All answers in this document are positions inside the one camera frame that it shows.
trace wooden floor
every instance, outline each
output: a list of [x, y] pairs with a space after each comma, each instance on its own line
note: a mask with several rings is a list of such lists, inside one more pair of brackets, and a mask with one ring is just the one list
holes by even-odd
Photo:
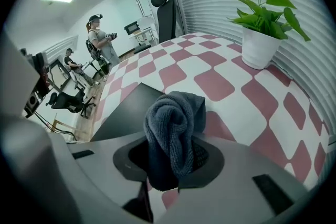
[[[134, 53], [132, 50], [128, 52], [127, 54], [123, 55], [122, 57], [120, 57], [120, 60], [125, 61], [126, 59], [132, 57], [133, 55]], [[96, 105], [98, 105], [106, 82], [101, 81], [102, 77], [100, 75], [98, 75], [98, 77], [95, 79], [96, 81], [99, 81], [100, 84], [98, 86], [95, 86], [89, 89], [87, 98], [84, 100], [84, 102], [87, 102], [92, 96], [94, 96], [95, 99], [92, 99], [90, 103], [95, 103]], [[78, 115], [76, 129], [83, 130], [84, 133], [75, 131], [75, 137], [77, 141], [88, 142], [91, 140], [93, 136], [93, 124], [96, 118], [97, 106], [96, 107], [90, 106], [90, 107], [92, 108], [92, 110], [88, 109], [88, 113], [87, 113], [87, 116], [89, 117], [88, 119], [81, 117], [80, 114]]]

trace checkered tablecloth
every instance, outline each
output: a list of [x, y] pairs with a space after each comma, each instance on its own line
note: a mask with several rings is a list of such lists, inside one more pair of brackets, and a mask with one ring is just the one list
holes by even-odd
[[[94, 132], [140, 82], [165, 93], [191, 92], [206, 98], [206, 135], [251, 146], [312, 188], [328, 145], [323, 119], [278, 68], [255, 70], [241, 58], [240, 45], [204, 33], [134, 55], [112, 68]], [[168, 207], [176, 195], [176, 190], [161, 193], [161, 205], [155, 206]]]

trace potted plant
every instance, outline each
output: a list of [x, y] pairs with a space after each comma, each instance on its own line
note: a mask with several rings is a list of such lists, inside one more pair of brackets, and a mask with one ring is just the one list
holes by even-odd
[[[242, 60], [255, 69], [263, 69], [272, 59], [283, 39], [288, 39], [286, 31], [294, 29], [305, 41], [310, 38], [301, 29], [299, 21], [290, 8], [296, 7], [290, 0], [239, 0], [246, 4], [253, 12], [247, 14], [237, 9], [239, 18], [229, 19], [234, 24], [243, 26], [243, 55]], [[263, 4], [285, 7], [283, 12], [267, 10]], [[287, 22], [279, 22], [284, 15]]]

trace folded towel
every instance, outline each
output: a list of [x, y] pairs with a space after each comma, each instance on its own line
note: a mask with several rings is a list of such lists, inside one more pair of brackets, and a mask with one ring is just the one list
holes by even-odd
[[149, 144], [148, 177], [158, 190], [177, 187], [193, 170], [191, 136], [205, 128], [205, 98], [186, 92], [159, 97], [148, 109], [144, 130]]

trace man in black shirt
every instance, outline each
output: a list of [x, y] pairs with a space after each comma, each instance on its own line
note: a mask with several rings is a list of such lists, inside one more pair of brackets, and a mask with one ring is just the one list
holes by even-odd
[[81, 70], [82, 65], [78, 65], [74, 61], [71, 60], [70, 58], [71, 54], [72, 54], [72, 49], [70, 48], [67, 49], [66, 56], [64, 57], [64, 63], [68, 65], [73, 72], [81, 75], [86, 80], [86, 82], [89, 83], [91, 87], [98, 85], [99, 82], [95, 82], [91, 77], [86, 75], [83, 70]]

